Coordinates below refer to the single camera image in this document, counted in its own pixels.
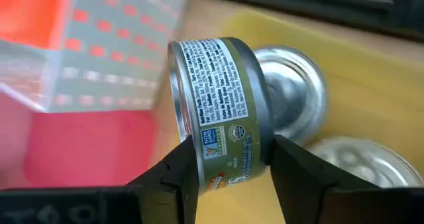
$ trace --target canned food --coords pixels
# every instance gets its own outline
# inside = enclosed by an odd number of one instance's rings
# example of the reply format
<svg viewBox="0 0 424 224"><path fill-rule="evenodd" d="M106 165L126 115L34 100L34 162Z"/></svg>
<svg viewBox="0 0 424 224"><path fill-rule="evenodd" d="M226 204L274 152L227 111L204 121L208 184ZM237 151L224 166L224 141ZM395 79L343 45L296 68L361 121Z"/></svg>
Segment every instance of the canned food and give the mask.
<svg viewBox="0 0 424 224"><path fill-rule="evenodd" d="M410 163L371 140L335 137L322 140L309 151L382 188L424 184L418 171Z"/></svg>
<svg viewBox="0 0 424 224"><path fill-rule="evenodd" d="M181 141L192 135L201 192L261 174L274 128L265 79L241 40L171 42L168 66Z"/></svg>
<svg viewBox="0 0 424 224"><path fill-rule="evenodd" d="M324 121L324 76L312 59L293 48L274 46L254 53L271 97L275 133L302 144Z"/></svg>

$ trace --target can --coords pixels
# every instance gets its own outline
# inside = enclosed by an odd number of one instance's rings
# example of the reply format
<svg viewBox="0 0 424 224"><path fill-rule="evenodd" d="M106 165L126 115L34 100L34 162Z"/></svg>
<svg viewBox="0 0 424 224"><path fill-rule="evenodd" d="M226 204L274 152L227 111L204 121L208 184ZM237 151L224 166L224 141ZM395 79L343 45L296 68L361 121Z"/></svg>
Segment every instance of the can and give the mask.
<svg viewBox="0 0 424 224"><path fill-rule="evenodd" d="M254 53L271 97L275 133L303 145L325 120L324 75L311 58L294 48L268 46Z"/></svg>
<svg viewBox="0 0 424 224"><path fill-rule="evenodd" d="M408 161L371 140L334 137L318 142L309 151L382 188L424 184L419 172Z"/></svg>
<svg viewBox="0 0 424 224"><path fill-rule="evenodd" d="M180 139L193 137L200 192L263 173L274 128L253 51L236 38L171 42L168 66Z"/></svg>

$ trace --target can lid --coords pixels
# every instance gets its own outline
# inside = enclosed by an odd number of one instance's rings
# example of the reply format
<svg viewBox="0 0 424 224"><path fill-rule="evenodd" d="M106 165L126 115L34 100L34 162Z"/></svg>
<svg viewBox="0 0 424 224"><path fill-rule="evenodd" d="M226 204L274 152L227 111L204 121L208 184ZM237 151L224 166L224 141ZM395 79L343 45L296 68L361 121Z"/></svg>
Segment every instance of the can lid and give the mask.
<svg viewBox="0 0 424 224"><path fill-rule="evenodd" d="M424 184L418 171L404 158L371 140L334 137L318 142L309 151L382 188Z"/></svg>
<svg viewBox="0 0 424 224"><path fill-rule="evenodd" d="M300 51L285 46L254 53L270 93L275 133L301 144L324 121L327 96L320 69Z"/></svg>

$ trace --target yellow surface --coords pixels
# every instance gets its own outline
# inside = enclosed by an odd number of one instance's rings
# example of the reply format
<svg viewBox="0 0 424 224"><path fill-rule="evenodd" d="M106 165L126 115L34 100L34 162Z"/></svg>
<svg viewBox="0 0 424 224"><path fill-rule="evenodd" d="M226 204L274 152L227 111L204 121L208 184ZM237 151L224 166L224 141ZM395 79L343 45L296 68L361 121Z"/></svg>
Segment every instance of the yellow surface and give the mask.
<svg viewBox="0 0 424 224"><path fill-rule="evenodd" d="M318 63L327 80L329 110L327 122L311 142L339 135L372 139L424 173L424 64L362 50L250 11L232 18L221 36L240 38L251 48L292 46ZM179 143L168 82L159 96L156 117L161 131L155 160ZM196 222L284 223L269 172L202 195Z"/></svg>

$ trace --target silver can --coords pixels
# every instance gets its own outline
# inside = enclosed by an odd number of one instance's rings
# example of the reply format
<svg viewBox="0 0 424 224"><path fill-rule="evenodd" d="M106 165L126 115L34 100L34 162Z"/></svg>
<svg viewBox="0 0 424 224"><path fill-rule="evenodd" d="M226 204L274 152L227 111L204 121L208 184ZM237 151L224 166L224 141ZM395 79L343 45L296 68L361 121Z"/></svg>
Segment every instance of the silver can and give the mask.
<svg viewBox="0 0 424 224"><path fill-rule="evenodd" d="M335 137L322 140L309 151L382 188L424 184L419 172L404 158L371 140Z"/></svg>
<svg viewBox="0 0 424 224"><path fill-rule="evenodd" d="M312 59L294 48L270 46L254 53L270 93L275 133L303 144L325 118L323 74Z"/></svg>
<svg viewBox="0 0 424 224"><path fill-rule="evenodd" d="M171 42L170 85L180 139L192 135L201 192L260 175L274 128L264 75L241 40Z"/></svg>

